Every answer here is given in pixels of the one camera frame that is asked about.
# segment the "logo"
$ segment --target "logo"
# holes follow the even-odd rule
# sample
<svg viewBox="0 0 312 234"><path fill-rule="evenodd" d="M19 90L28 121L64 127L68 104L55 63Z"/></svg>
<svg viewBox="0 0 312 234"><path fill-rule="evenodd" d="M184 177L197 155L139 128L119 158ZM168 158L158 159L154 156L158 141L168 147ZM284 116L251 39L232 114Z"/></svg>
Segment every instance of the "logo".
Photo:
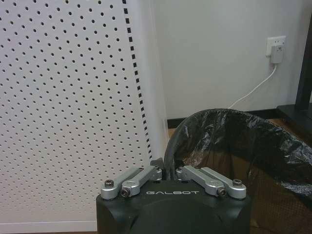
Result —
<svg viewBox="0 0 312 234"><path fill-rule="evenodd" d="M162 191L147 191L146 194L148 195L156 195L156 194L162 194L162 195L189 195L189 194L198 194L199 191L173 191L173 192L162 192Z"/></svg>

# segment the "white power cord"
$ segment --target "white power cord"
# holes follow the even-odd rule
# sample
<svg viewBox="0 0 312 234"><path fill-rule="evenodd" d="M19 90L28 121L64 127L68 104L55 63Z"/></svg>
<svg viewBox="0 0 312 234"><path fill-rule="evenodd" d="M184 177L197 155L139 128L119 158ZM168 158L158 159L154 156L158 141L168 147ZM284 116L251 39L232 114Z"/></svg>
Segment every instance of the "white power cord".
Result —
<svg viewBox="0 0 312 234"><path fill-rule="evenodd" d="M240 102L241 100L245 99L246 97L248 97L250 94L252 94L257 88L259 88L264 82L266 82L268 79L270 79L274 73L276 72L277 69L277 64L274 65L274 69L272 71L272 73L264 80L262 81L260 84L258 84L253 90L251 90L248 94L246 94L245 96L241 97L239 100L235 101L231 106L228 107L228 109L231 109L233 106L235 106L238 102Z"/></svg>

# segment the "trash can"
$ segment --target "trash can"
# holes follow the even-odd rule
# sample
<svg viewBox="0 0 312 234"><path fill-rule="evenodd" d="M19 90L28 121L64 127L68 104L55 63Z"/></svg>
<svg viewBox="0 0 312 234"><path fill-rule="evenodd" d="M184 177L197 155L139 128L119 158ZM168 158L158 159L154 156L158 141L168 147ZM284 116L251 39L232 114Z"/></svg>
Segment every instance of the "trash can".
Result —
<svg viewBox="0 0 312 234"><path fill-rule="evenodd" d="M267 120L229 109L198 112L175 130L164 164L166 179L184 165L241 179L252 198L251 234L312 233L312 149Z"/></svg>

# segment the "metal linkage arm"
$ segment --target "metal linkage arm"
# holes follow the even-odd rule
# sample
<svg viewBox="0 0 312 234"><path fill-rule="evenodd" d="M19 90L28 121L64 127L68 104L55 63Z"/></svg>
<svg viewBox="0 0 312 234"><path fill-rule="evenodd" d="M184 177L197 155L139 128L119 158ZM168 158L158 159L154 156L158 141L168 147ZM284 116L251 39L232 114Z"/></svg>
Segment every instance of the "metal linkage arm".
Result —
<svg viewBox="0 0 312 234"><path fill-rule="evenodd" d="M176 175L181 180L194 180L205 189L205 192L219 197L226 195L223 183L213 179L192 166L184 166L176 170Z"/></svg>
<svg viewBox="0 0 312 234"><path fill-rule="evenodd" d="M121 174L114 180L108 179L104 182L101 188L101 197L109 200L118 196L121 189L121 184L140 172L139 168L130 168L125 173Z"/></svg>
<svg viewBox="0 0 312 234"><path fill-rule="evenodd" d="M229 196L237 199L244 199L246 197L246 186L242 184L241 180L231 180L209 167L203 167L200 171L214 179L222 181Z"/></svg>
<svg viewBox="0 0 312 234"><path fill-rule="evenodd" d="M130 197L140 193L140 187L148 180L161 180L162 171L158 166L148 166L144 168L132 179L122 183L121 196Z"/></svg>

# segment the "perforated metal panel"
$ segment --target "perforated metal panel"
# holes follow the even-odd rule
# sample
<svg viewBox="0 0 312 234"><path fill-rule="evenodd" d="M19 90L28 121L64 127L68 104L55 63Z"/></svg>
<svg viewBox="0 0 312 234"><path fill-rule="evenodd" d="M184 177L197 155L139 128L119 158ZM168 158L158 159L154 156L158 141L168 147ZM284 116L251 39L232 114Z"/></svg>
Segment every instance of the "perforated metal panel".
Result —
<svg viewBox="0 0 312 234"><path fill-rule="evenodd" d="M0 222L95 220L101 183L149 164L122 0L0 1Z"/></svg>

